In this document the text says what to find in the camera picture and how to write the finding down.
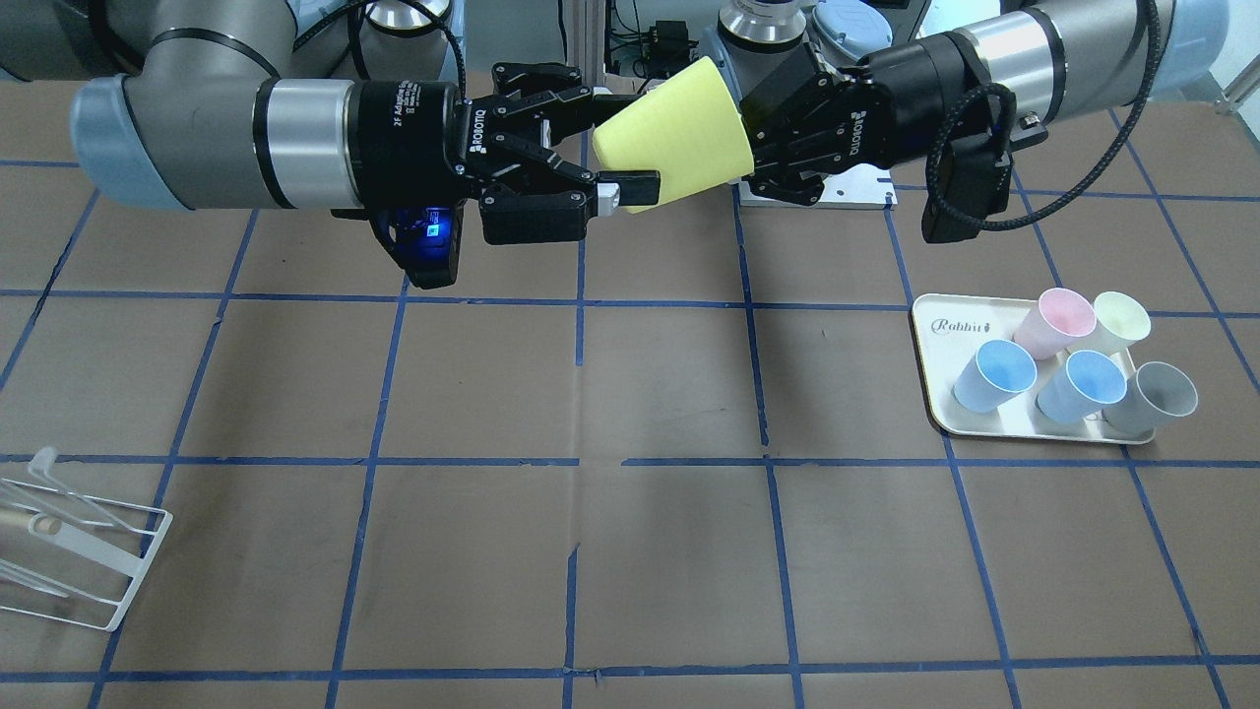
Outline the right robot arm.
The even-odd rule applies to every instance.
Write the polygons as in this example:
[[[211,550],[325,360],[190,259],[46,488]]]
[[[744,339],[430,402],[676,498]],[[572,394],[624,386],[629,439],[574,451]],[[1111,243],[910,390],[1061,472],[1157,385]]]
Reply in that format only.
[[[160,1],[139,76],[87,82],[71,110],[86,175],[121,205],[387,214],[478,204],[490,246],[575,242],[662,196],[655,170],[592,171],[552,149],[633,98],[527,65],[494,94],[438,81],[292,78],[278,1]]]

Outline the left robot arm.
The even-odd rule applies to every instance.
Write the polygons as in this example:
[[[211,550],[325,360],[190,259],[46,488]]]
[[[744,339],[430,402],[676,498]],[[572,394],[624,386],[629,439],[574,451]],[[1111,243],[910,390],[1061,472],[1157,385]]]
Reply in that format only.
[[[1018,1],[1009,13],[856,59],[820,34],[756,43],[719,19],[756,196],[811,207],[861,164],[925,159],[929,184],[979,220],[1004,208],[1014,152],[1058,121],[1192,84],[1228,37],[1226,1]]]

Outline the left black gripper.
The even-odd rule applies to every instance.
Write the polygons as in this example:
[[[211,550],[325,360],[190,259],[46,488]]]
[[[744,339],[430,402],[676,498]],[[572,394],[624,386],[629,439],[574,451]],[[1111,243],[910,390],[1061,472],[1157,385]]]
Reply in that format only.
[[[813,47],[796,47],[740,99],[753,156],[743,180],[756,196],[814,207],[832,174],[926,157],[948,108],[989,77],[961,31],[838,69]]]

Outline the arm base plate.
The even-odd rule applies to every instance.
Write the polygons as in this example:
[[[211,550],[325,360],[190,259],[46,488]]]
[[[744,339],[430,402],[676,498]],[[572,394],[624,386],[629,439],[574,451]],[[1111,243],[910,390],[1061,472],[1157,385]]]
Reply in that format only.
[[[740,201],[743,207],[755,208],[811,208],[777,201],[769,196],[757,196],[747,181],[738,184]],[[832,208],[832,210],[883,210],[896,208],[898,198],[891,171],[859,164],[845,173],[829,175],[824,180],[824,191],[813,208]]]

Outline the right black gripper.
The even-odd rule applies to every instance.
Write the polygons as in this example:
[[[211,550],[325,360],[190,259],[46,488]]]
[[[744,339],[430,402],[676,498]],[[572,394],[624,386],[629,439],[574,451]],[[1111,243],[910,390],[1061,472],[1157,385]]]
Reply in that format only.
[[[662,173],[598,170],[554,152],[638,94],[585,84],[561,63],[496,63],[491,94],[444,82],[370,81],[352,89],[349,157],[365,210],[476,201],[490,246],[577,242],[588,220],[655,207]]]

